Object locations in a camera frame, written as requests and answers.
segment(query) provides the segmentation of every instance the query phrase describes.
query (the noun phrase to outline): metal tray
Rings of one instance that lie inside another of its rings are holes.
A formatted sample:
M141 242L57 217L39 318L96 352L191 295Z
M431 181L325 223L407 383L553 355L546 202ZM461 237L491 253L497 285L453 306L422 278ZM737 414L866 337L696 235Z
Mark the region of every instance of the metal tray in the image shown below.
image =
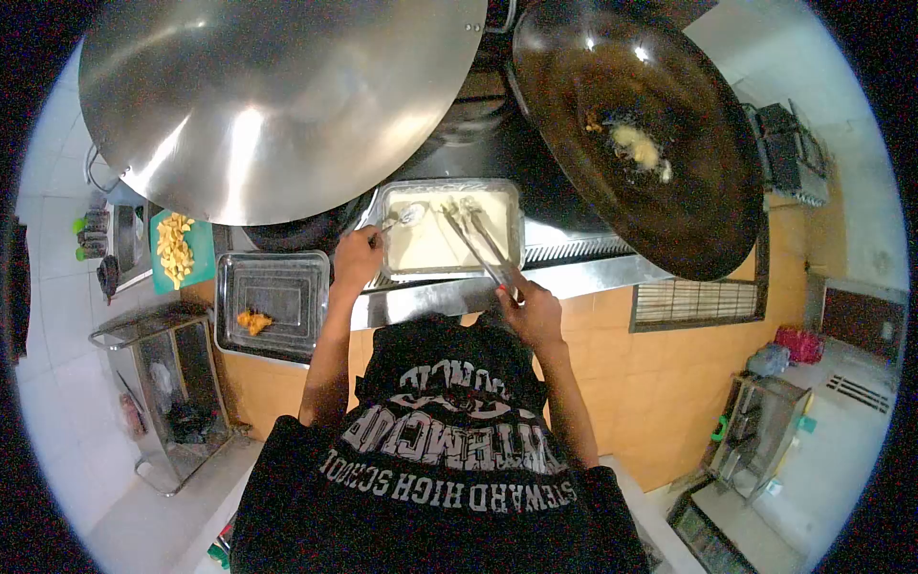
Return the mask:
M502 178L451 178L451 179L418 179L398 181L386 184L379 190L369 220L381 224L389 211L389 197L392 193L430 193L442 191L444 194L460 195L467 191L494 191L509 196L507 205L507 243L509 261L522 269L525 261L526 241L524 238L523 214L520 210L520 189L509 179ZM423 267L418 269L392 269L388 262L388 253L383 257L383 276L393 281L421 281L429 279L459 279L464 277L482 277L487 273L480 265Z
M224 253L217 266L214 340L225 353L308 365L329 299L329 258L304 253ZM236 322L246 309L274 324L252 337Z

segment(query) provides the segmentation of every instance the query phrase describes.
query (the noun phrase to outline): cutting board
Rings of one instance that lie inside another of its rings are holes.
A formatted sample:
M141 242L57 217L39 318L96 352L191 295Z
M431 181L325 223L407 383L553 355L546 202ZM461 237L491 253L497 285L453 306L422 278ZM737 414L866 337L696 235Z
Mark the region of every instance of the cutting board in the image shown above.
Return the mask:
M156 244L160 240L160 233L156 229L160 221L172 215L172 211L164 209L150 220L150 253L153 260L153 289L159 295L175 291L172 279L166 276L160 263L160 255L156 254ZM201 281L214 278L216 266L214 265L214 232L207 221L198 221L191 225L191 231L185 232L185 242L191 250L195 260L191 273L182 280L181 287L188 287Z

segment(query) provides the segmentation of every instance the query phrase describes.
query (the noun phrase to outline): large wok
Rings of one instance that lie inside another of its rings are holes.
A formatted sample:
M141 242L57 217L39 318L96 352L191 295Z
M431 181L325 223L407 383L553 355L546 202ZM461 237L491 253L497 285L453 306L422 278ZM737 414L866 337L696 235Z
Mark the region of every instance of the large wok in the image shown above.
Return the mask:
M750 253L763 219L751 127L711 61L666 20L636 3L531 6L511 83L577 192L635 251L699 281ZM616 154L616 124L587 131L590 112L648 135L671 164L668 181Z

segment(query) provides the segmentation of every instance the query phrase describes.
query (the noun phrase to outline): red bag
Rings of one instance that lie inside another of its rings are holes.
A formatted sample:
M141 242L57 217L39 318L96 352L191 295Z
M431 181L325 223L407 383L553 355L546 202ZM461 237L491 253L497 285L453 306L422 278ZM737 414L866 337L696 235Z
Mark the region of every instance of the red bag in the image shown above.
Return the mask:
M814 332L795 327L778 327L775 343L790 349L790 360L795 363L815 365L823 360L825 343Z

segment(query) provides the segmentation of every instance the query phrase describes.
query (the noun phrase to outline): white batter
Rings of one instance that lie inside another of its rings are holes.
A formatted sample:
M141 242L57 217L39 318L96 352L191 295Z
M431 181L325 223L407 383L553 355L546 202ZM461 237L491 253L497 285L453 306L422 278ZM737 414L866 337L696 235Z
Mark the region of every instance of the white batter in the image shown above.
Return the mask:
M488 235L497 244L500 252L509 258L507 237L507 209L509 195L493 191L460 191L443 193L442 191L398 193L388 198L386 219L396 219L404 207L412 203L426 204L424 216L417 225L406 227L397 225L390 230L386 241L386 259L392 271L406 273L432 267L478 267L480 264L468 250L462 239L456 235L449 222L443 217L442 204L452 199L457 205L464 197L470 197L483 210L478 217ZM488 249L485 240L472 227L468 228L472 244L485 257L485 260L497 264L498 259Z

